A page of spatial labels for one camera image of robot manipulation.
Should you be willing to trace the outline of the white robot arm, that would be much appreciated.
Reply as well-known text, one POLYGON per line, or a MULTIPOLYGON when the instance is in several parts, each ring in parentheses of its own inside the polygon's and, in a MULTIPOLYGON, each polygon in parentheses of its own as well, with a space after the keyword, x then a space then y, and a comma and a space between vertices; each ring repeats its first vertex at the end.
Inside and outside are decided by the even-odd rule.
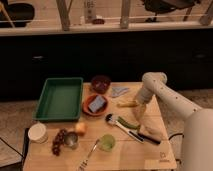
POLYGON ((142 87, 135 100, 139 106, 138 121, 154 95, 176 111, 184 121, 180 171, 213 171, 213 109, 203 108, 166 85, 163 72, 147 72, 142 76, 142 87))

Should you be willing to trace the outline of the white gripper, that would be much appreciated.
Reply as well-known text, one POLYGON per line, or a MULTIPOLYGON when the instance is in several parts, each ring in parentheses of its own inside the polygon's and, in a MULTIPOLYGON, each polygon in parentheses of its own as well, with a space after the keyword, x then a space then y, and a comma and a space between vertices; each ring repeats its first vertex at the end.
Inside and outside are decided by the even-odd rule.
POLYGON ((140 103, 136 107, 133 108, 133 115, 137 121, 140 121, 145 114, 146 104, 148 104, 154 95, 154 92, 147 88, 146 86, 142 86, 136 93, 135 99, 140 103))

